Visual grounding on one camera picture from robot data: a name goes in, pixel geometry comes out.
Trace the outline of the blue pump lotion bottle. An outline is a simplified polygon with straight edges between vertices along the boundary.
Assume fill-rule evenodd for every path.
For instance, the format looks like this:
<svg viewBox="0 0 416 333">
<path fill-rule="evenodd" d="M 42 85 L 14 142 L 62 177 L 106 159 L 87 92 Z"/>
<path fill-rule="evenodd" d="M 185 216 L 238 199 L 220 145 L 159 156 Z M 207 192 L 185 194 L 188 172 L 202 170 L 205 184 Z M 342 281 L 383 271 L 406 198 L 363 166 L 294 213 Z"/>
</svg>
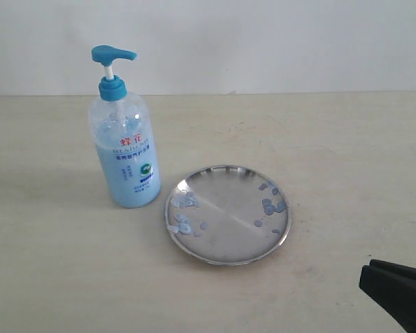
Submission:
<svg viewBox="0 0 416 333">
<path fill-rule="evenodd" d="M 110 195 L 121 207 L 142 207 L 153 201 L 161 189 L 150 113 L 144 99 L 129 92 L 112 71 L 114 60 L 134 60 L 137 54 L 100 45 L 92 49 L 91 55 L 105 74 L 88 120 Z"/>
</svg>

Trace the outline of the round stainless steel plate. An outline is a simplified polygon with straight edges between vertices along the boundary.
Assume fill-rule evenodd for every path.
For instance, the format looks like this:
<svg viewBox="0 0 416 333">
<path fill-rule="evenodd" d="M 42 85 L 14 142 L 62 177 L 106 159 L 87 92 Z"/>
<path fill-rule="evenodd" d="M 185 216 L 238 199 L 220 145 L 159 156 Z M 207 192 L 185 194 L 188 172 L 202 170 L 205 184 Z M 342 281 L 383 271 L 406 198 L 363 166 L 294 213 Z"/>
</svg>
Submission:
<svg viewBox="0 0 416 333">
<path fill-rule="evenodd" d="M 208 264 L 241 266 L 279 249 L 291 228 L 282 188 L 262 173 L 214 165 L 180 180 L 168 195 L 164 218 L 173 242 Z"/>
</svg>

